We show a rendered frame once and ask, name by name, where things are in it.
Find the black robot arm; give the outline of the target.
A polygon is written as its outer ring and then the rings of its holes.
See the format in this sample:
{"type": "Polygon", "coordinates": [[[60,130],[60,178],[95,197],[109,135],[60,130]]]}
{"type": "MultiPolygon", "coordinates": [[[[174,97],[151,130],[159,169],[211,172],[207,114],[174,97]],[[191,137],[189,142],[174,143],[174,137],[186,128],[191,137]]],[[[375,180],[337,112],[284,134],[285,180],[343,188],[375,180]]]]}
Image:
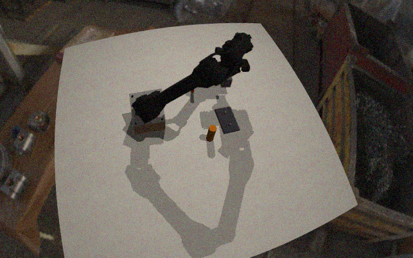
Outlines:
{"type": "Polygon", "coordinates": [[[237,32],[232,40],[226,41],[222,47],[216,47],[214,53],[202,59],[189,76],[162,92],[154,91],[149,95],[145,94],[136,98],[136,101],[132,104],[137,113],[136,115],[144,123],[147,123],[159,116],[166,104],[194,88],[208,88],[220,85],[233,75],[235,67],[243,61],[243,55],[252,51],[254,46],[250,41],[251,38],[246,33],[237,32]],[[227,74],[218,61],[212,57],[214,55],[220,55],[221,57],[225,55],[230,61],[231,65],[227,70],[227,74]]]}

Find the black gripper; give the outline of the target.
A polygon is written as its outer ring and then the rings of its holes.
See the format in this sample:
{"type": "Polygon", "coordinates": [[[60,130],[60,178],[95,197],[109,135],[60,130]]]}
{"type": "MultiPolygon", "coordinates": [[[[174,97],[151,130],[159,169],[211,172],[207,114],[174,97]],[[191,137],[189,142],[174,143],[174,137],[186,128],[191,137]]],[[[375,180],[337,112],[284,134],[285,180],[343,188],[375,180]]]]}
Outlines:
{"type": "MultiPolygon", "coordinates": [[[[250,65],[249,65],[249,63],[248,63],[248,60],[246,59],[246,58],[244,58],[244,59],[242,59],[243,61],[242,62],[240,62],[240,64],[238,64],[236,67],[235,67],[235,71],[233,72],[233,75],[232,76],[234,76],[235,74],[238,74],[238,73],[240,73],[241,71],[240,71],[240,68],[242,67],[242,72],[249,72],[250,71],[250,65]]],[[[222,67],[222,68],[229,68],[229,66],[231,65],[231,63],[230,63],[230,61],[227,59],[227,57],[225,56],[225,55],[222,55],[222,57],[221,57],[221,62],[218,62],[219,64],[220,64],[220,66],[222,67]]]]}

